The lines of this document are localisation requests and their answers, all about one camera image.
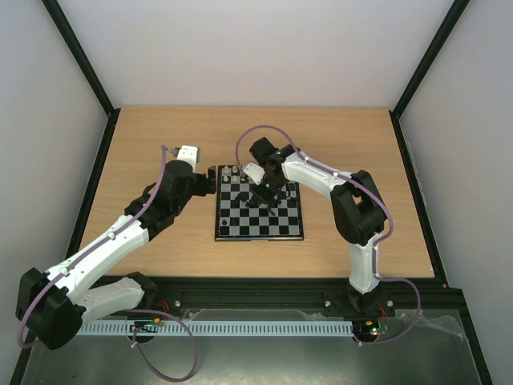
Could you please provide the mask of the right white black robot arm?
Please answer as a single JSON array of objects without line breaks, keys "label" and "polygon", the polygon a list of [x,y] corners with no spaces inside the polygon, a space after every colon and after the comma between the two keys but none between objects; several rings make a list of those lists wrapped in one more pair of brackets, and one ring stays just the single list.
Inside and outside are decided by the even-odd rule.
[{"label": "right white black robot arm", "polygon": [[249,149],[256,161],[243,172],[254,183],[251,205],[275,208],[289,183],[302,184],[326,197],[332,205],[336,229],[349,243],[351,270],[348,300],[359,314],[378,304],[378,243],[390,219],[372,176],[361,170],[348,173],[307,157],[291,144],[277,148],[263,137]]}]

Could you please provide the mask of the black grey chess board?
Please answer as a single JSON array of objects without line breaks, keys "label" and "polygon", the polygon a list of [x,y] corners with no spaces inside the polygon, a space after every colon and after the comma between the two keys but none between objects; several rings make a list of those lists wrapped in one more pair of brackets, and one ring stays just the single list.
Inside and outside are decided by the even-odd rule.
[{"label": "black grey chess board", "polygon": [[235,165],[217,167],[216,241],[302,241],[305,238],[299,184],[289,182],[277,208],[250,207],[252,181]]}]

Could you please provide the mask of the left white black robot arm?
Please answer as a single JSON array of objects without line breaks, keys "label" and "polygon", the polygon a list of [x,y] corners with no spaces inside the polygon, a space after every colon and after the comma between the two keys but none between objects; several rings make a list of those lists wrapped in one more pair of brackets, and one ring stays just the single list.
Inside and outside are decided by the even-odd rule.
[{"label": "left white black robot arm", "polygon": [[119,311],[150,310],[157,286],[139,272],[117,282],[95,283],[114,265],[146,245],[174,223],[192,197],[216,191],[216,169],[196,173],[184,160],[171,160],[156,183],[147,186],[117,221],[88,246],[44,272],[31,268],[20,279],[15,315],[21,322],[18,344],[29,347],[23,334],[51,350],[73,339],[80,328]]}]

